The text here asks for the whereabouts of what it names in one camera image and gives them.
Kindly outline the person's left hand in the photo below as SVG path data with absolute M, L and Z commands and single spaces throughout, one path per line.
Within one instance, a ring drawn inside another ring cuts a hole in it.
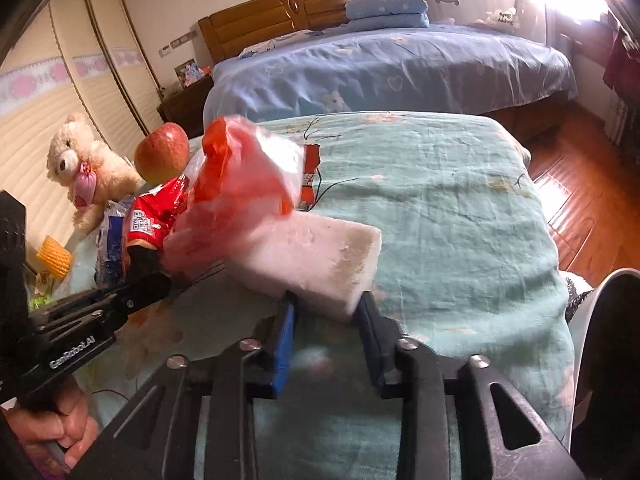
M 99 434 L 90 404 L 90 394 L 74 376 L 67 376 L 53 395 L 52 412 L 29 411 L 15 404 L 2 408 L 2 414 L 40 474 L 64 479 Z

